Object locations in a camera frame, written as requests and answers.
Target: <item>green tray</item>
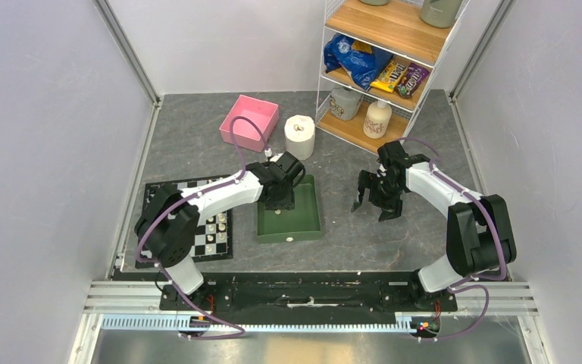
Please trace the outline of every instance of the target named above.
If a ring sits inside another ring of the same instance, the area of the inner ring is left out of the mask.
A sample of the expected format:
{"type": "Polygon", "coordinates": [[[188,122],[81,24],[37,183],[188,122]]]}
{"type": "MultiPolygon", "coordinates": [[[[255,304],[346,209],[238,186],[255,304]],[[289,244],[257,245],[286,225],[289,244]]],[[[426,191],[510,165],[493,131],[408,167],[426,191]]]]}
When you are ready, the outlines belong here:
{"type": "Polygon", "coordinates": [[[257,239],[259,243],[318,240],[322,238],[322,226],[318,208],[315,177],[307,174],[293,190],[296,207],[293,210],[264,210],[258,202],[257,239]]]}

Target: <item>wooden shelf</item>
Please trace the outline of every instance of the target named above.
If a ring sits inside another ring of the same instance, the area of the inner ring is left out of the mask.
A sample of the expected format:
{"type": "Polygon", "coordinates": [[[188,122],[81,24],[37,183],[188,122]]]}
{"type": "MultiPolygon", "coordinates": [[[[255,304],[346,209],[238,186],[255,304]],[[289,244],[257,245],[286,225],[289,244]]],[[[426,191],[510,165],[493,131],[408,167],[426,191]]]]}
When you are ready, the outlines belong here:
{"type": "MultiPolygon", "coordinates": [[[[403,64],[409,64],[409,61],[405,60],[403,64]]],[[[379,99],[387,101],[391,104],[404,108],[408,111],[414,111],[416,109],[416,105],[418,104],[418,100],[421,99],[423,95],[423,90],[425,89],[425,85],[427,84],[428,80],[430,79],[429,76],[421,83],[418,87],[414,95],[410,99],[404,99],[400,97],[397,93],[388,93],[387,91],[383,91],[381,89],[377,89],[375,87],[371,87],[369,91],[364,91],[362,87],[356,85],[349,74],[346,73],[344,68],[338,68],[337,70],[331,71],[329,73],[324,72],[322,75],[327,78],[328,80],[332,80],[337,83],[345,84],[349,87],[352,87],[358,91],[362,91],[364,93],[368,93],[372,96],[375,96],[379,99]]]]}
{"type": "Polygon", "coordinates": [[[421,20],[420,12],[420,7],[398,0],[384,6],[347,0],[326,26],[433,67],[452,27],[432,27],[421,20]]]}
{"type": "Polygon", "coordinates": [[[354,143],[357,146],[365,148],[370,152],[378,153],[378,148],[380,148],[384,143],[402,137],[407,128],[408,120],[393,114],[390,123],[387,126],[387,132],[385,135],[382,138],[371,139],[362,131],[362,125],[365,123],[365,116],[367,115],[368,107],[369,103],[363,102],[360,105],[358,114],[356,114],[352,120],[347,121],[340,120],[333,116],[331,111],[327,111],[327,113],[322,117],[322,120],[318,123],[318,127],[332,133],[333,135],[341,137],[344,140],[354,143]]]}

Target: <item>pink box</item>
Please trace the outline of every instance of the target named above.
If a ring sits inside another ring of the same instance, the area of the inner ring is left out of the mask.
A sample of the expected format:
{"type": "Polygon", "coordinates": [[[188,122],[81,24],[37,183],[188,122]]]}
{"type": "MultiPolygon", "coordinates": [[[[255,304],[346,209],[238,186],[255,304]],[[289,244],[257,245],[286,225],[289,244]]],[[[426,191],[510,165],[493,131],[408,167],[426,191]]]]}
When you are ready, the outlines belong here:
{"type": "MultiPolygon", "coordinates": [[[[275,124],[277,124],[277,119],[280,118],[280,109],[273,102],[240,95],[220,126],[222,139],[227,143],[233,142],[230,138],[230,122],[238,115],[253,121],[264,134],[264,138],[268,140],[275,124]]],[[[233,131],[235,132],[235,140],[238,146],[255,150],[256,152],[264,150],[260,134],[248,121],[236,120],[233,131]]]]}

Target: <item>chess board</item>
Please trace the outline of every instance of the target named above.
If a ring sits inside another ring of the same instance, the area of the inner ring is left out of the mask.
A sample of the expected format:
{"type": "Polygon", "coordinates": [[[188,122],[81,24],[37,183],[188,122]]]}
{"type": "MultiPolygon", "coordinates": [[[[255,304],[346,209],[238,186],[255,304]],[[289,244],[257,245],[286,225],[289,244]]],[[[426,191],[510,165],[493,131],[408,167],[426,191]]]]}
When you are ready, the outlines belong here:
{"type": "MultiPolygon", "coordinates": [[[[193,188],[204,186],[216,180],[229,177],[213,176],[200,177],[188,180],[169,180],[166,182],[157,182],[153,184],[146,184],[144,187],[144,200],[142,210],[146,210],[151,197],[155,195],[155,191],[164,185],[173,185],[178,190],[185,188],[193,188]]],[[[174,215],[169,215],[169,219],[175,218],[174,215]]],[[[211,218],[200,221],[195,232],[195,245],[191,249],[191,256],[194,262],[210,262],[214,260],[232,259],[233,258],[233,217],[231,211],[223,211],[211,218]]],[[[151,252],[144,248],[142,256],[151,258],[151,252]]],[[[152,263],[135,262],[136,268],[152,267],[152,263]]]]}

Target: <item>white paper roll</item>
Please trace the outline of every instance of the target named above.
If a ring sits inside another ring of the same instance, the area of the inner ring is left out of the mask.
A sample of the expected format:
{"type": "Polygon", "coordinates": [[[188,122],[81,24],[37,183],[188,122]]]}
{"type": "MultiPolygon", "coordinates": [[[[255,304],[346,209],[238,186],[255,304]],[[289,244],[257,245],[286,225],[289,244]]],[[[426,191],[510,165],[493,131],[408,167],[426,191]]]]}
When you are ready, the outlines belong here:
{"type": "Polygon", "coordinates": [[[301,161],[311,156],[315,143],[315,124],[312,118],[296,115],[286,119],[284,135],[287,152],[301,161]]]}

